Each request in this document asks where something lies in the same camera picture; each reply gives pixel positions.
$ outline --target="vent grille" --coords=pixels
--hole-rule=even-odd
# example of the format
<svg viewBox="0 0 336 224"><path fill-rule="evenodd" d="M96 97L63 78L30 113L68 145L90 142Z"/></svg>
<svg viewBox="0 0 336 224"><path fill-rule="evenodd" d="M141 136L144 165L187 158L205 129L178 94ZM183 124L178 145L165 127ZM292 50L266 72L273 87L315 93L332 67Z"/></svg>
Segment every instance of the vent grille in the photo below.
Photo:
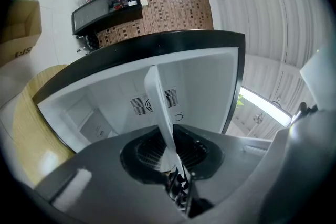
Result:
<svg viewBox="0 0 336 224"><path fill-rule="evenodd" d="M151 103L149 102L149 99L146 100L145 106L147 108L148 111L153 112Z"/></svg>
<svg viewBox="0 0 336 224"><path fill-rule="evenodd" d="M164 94L166 95L166 100L169 108L179 104L179 102L177 101L176 89L166 90Z"/></svg>
<svg viewBox="0 0 336 224"><path fill-rule="evenodd" d="M137 115L147 114L146 109L145 109L140 97L132 99L131 104L132 104L132 106L134 108L134 111Z"/></svg>

